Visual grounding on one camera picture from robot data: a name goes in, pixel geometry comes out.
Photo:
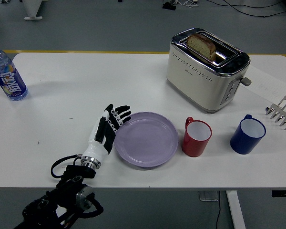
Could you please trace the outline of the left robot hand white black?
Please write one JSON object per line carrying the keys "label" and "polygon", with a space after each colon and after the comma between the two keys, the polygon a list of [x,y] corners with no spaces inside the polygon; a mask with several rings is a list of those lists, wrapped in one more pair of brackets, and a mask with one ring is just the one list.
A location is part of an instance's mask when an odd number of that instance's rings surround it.
{"label": "left robot hand white black", "polygon": [[108,105],[92,129],[82,158],[90,157],[101,162],[104,156],[110,154],[118,129],[130,119],[130,106]]}

